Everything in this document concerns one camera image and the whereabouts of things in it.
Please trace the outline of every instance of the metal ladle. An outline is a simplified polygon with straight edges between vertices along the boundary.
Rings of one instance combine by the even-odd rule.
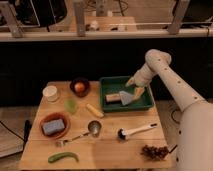
[[[88,136],[89,134],[91,134],[93,137],[98,137],[99,134],[100,134],[100,130],[101,130],[101,123],[99,121],[91,121],[88,124],[88,130],[89,130],[89,132],[81,134],[81,135],[74,137],[72,139],[56,141],[56,146],[57,147],[63,147],[66,143],[72,142],[74,140],[77,140],[77,139],[85,137],[85,136]]]

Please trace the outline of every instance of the orange bowl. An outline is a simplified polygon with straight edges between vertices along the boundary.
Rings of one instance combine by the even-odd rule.
[[[62,119],[63,120],[63,123],[64,123],[64,126],[65,128],[60,131],[60,132],[56,132],[54,134],[51,134],[51,135],[45,135],[44,134],[44,131],[43,131],[43,124],[45,122],[50,122],[52,120],[57,120],[57,119]],[[42,133],[43,136],[49,138],[49,139],[57,139],[57,138],[61,138],[63,137],[70,129],[70,119],[67,115],[63,114],[63,113],[51,113],[47,116],[45,116],[41,121],[40,121],[40,124],[39,124],[39,127],[40,127],[40,131]]]

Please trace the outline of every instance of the white cup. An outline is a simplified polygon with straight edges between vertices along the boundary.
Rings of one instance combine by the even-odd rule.
[[[43,96],[47,99],[49,102],[54,102],[58,99],[59,94],[56,86],[47,86],[42,91]]]

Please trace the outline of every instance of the wooden table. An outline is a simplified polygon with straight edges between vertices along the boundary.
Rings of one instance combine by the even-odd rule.
[[[141,155],[144,145],[167,145],[156,107],[146,111],[130,111],[107,113],[104,118],[96,118],[86,109],[90,103],[101,110],[99,100],[99,82],[91,82],[91,91],[84,98],[76,97],[69,89],[70,82],[50,82],[60,91],[60,99],[50,103],[42,98],[36,114],[29,141],[23,152],[20,170],[57,170],[57,169],[132,169],[132,168],[169,168],[171,158],[168,155],[163,161],[150,161]],[[64,101],[73,98],[78,103],[78,110],[70,114],[64,108]],[[83,137],[56,147],[53,141],[46,139],[39,131],[40,120],[52,113],[68,114],[71,121],[69,132],[62,139],[70,139],[87,132],[87,125],[92,120],[99,120],[102,130],[98,138]],[[143,124],[158,123],[158,127],[133,135],[128,141],[118,141],[117,131],[120,128],[136,128]],[[72,158],[64,158],[53,164],[47,162],[48,157],[60,152],[74,152],[80,162]]]
[[[119,24],[126,26],[126,31],[137,31],[134,17],[85,17],[85,25],[96,20],[99,23],[99,31],[111,31],[112,28],[118,27]],[[76,32],[75,19],[72,20],[69,31]]]

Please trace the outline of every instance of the brush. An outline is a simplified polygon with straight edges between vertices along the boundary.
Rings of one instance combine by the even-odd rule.
[[[153,129],[155,127],[157,127],[157,123],[143,125],[141,127],[134,128],[134,129],[129,129],[129,130],[120,129],[118,131],[118,137],[121,140],[126,140],[129,136],[131,136],[131,135],[133,135],[135,133],[138,133],[140,131],[147,131],[147,130]]]

